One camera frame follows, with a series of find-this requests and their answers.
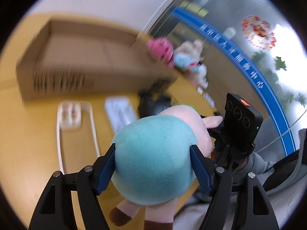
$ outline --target round floral sticker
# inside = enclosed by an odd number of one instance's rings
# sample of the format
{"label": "round floral sticker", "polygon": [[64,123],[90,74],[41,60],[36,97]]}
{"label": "round floral sticker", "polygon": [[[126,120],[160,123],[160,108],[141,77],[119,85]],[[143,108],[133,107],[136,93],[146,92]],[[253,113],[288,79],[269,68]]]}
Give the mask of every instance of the round floral sticker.
{"label": "round floral sticker", "polygon": [[249,16],[242,22],[242,30],[246,39],[253,46],[262,50],[270,50],[275,46],[276,38],[270,24],[258,16]]}

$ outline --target brown plush hoof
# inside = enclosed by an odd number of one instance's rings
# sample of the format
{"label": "brown plush hoof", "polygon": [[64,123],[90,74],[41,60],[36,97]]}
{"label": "brown plush hoof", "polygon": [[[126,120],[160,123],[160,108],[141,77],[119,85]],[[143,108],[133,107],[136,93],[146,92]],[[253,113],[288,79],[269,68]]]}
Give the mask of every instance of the brown plush hoof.
{"label": "brown plush hoof", "polygon": [[130,220],[131,217],[124,214],[118,208],[113,208],[109,214],[109,218],[115,226],[121,227],[126,225]]}
{"label": "brown plush hoof", "polygon": [[160,223],[146,220],[144,230],[172,230],[173,223]]}

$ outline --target yellow sticky note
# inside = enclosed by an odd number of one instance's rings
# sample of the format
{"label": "yellow sticky note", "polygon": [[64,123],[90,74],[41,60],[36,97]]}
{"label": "yellow sticky note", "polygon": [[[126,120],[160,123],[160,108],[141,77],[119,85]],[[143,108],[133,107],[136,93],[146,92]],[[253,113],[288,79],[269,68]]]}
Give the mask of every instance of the yellow sticky note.
{"label": "yellow sticky note", "polygon": [[195,3],[189,3],[186,9],[193,12],[194,14],[197,14],[197,12],[201,10],[201,7],[196,5]]}
{"label": "yellow sticky note", "polygon": [[181,4],[180,4],[180,7],[186,7],[188,6],[190,2],[189,1],[183,1]]}
{"label": "yellow sticky note", "polygon": [[202,9],[197,13],[197,15],[198,15],[199,17],[204,17],[206,14],[208,14],[208,12],[209,12],[208,10],[202,8]]}

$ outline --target chinese character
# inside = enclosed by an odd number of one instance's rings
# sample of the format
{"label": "chinese character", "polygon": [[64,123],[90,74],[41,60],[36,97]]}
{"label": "chinese character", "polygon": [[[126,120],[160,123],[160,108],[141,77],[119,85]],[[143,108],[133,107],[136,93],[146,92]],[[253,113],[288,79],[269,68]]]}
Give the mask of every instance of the chinese character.
{"label": "chinese character", "polygon": [[259,89],[261,89],[263,87],[263,81],[258,81],[257,86]]}
{"label": "chinese character", "polygon": [[240,54],[238,54],[237,57],[235,58],[235,60],[236,60],[237,62],[239,62],[239,63],[240,63],[243,59],[244,59],[244,57],[243,57],[242,55],[240,55]]}
{"label": "chinese character", "polygon": [[206,29],[206,27],[207,27],[207,25],[204,24],[204,25],[202,25],[202,26],[199,28],[199,30],[200,30],[200,31],[204,31],[204,30]]}
{"label": "chinese character", "polygon": [[232,47],[228,50],[230,54],[232,54],[234,51],[235,51],[235,48],[232,48]]}
{"label": "chinese character", "polygon": [[255,79],[255,78],[258,77],[258,75],[257,75],[257,73],[256,73],[255,71],[252,71],[252,72],[251,72],[251,77],[252,77],[253,79]]}
{"label": "chinese character", "polygon": [[243,67],[244,71],[247,71],[247,70],[249,70],[251,65],[249,63],[245,63],[242,67]]}
{"label": "chinese character", "polygon": [[219,39],[221,38],[221,36],[219,34],[217,34],[216,36],[213,37],[213,39],[217,42]]}
{"label": "chinese character", "polygon": [[207,31],[207,34],[208,34],[208,35],[212,35],[212,34],[213,34],[213,29],[209,29],[209,30]]}
{"label": "chinese character", "polygon": [[224,43],[221,43],[220,45],[223,46],[223,48],[225,48],[226,47],[226,43],[227,43],[227,41],[225,41]]}

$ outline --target metal screw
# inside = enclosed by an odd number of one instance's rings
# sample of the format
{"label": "metal screw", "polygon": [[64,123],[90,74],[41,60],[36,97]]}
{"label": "metal screw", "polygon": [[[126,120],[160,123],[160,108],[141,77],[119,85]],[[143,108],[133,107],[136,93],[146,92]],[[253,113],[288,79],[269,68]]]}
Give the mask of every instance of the metal screw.
{"label": "metal screw", "polygon": [[54,177],[58,177],[60,174],[61,174],[60,171],[54,171],[54,172],[53,172],[53,176],[54,176]]}
{"label": "metal screw", "polygon": [[225,169],[222,168],[222,167],[217,167],[217,168],[216,168],[216,171],[217,171],[218,173],[224,173]]}
{"label": "metal screw", "polygon": [[248,173],[248,176],[249,176],[250,178],[252,178],[252,179],[256,177],[256,175],[255,175],[253,172],[249,172],[249,173]]}
{"label": "metal screw", "polygon": [[86,166],[85,168],[84,168],[84,171],[85,172],[90,172],[90,171],[92,171],[93,170],[93,167],[92,166]]}

